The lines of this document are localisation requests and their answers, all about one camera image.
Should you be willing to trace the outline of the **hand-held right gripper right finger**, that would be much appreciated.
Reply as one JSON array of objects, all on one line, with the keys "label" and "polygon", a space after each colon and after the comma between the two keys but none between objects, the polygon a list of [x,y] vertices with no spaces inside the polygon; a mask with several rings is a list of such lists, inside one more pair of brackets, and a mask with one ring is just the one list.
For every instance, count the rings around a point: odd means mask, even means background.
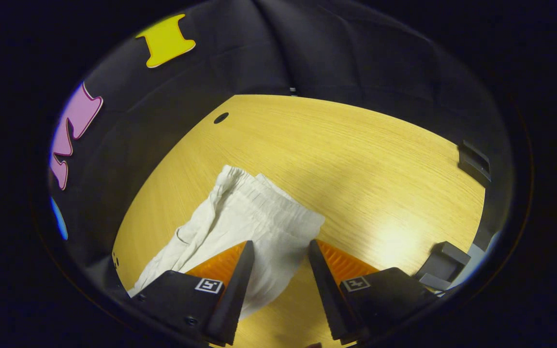
[{"label": "hand-held right gripper right finger", "polygon": [[343,345],[387,337],[438,301],[398,267],[378,270],[318,239],[310,242],[308,259],[331,336]]}]

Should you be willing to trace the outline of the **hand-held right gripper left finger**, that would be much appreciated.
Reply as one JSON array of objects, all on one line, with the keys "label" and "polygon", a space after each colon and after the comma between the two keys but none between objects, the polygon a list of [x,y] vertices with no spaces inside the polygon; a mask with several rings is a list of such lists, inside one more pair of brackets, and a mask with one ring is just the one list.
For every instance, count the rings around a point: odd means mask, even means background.
[{"label": "hand-held right gripper left finger", "polygon": [[182,273],[166,271],[132,297],[152,321],[203,345],[232,345],[255,260],[251,240]]}]

